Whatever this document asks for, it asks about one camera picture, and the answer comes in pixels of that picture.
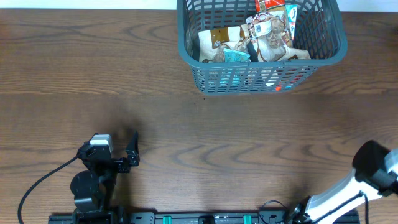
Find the red San Remo spaghetti pack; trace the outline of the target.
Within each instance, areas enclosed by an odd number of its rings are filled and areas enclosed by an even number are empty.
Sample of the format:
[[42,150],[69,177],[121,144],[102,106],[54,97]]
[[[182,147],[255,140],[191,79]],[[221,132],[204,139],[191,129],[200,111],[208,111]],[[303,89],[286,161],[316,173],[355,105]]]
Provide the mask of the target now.
[[257,12],[283,10],[284,0],[254,0]]

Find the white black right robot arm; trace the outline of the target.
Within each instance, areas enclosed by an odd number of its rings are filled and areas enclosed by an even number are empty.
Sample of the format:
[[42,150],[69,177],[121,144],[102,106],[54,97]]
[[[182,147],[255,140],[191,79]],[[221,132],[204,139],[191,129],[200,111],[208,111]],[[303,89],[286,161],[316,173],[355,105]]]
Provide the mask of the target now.
[[397,194],[397,149],[377,141],[364,143],[349,174],[323,193],[307,197],[285,215],[288,223],[333,223],[371,200]]

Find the grey plastic lattice basket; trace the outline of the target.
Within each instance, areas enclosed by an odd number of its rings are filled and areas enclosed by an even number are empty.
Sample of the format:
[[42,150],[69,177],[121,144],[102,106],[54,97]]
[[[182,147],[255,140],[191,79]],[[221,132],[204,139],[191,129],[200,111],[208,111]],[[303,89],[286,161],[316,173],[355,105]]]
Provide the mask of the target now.
[[295,88],[318,68],[341,61],[348,48],[336,1],[294,1],[297,23],[293,45],[308,60],[201,63],[201,31],[244,24],[255,14],[251,0],[177,0],[178,51],[190,66],[196,87],[207,95],[283,92]]

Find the teal white snack packet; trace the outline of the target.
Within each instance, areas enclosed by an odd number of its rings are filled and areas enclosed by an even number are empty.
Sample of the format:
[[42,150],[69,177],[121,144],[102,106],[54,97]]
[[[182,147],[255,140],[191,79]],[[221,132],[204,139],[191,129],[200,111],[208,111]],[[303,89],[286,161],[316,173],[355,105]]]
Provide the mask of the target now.
[[238,50],[231,50],[227,48],[223,49],[223,53],[224,53],[225,62],[246,62],[250,60],[251,57],[249,54],[245,52],[241,52]]

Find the blue Kleenex tissue pack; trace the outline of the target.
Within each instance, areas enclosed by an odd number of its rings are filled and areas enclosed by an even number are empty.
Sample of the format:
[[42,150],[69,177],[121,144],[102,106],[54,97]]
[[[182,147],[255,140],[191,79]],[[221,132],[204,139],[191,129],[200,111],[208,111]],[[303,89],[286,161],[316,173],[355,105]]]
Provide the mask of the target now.
[[288,19],[288,23],[289,23],[291,38],[292,38],[292,40],[294,40],[298,6],[296,4],[286,4],[285,10],[287,13],[287,19]]

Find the beige brown snack bag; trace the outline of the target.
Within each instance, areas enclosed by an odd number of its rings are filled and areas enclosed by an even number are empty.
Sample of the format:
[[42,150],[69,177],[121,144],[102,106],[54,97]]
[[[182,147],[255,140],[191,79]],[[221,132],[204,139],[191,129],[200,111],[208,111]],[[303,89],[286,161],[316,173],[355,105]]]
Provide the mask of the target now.
[[286,11],[267,11],[246,19],[250,41],[248,52],[253,62],[309,60],[307,50],[293,47]]

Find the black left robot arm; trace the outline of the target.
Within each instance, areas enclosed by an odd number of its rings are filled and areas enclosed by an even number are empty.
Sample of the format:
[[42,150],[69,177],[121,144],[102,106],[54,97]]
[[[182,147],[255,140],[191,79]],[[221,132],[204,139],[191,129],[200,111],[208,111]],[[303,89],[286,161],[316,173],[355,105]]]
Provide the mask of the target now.
[[118,174],[129,173],[140,162],[138,133],[135,132],[126,147],[126,157],[112,157],[113,141],[108,134],[94,134],[77,152],[86,171],[78,173],[71,181],[75,211],[73,223],[120,224],[129,223],[123,207],[111,206]]

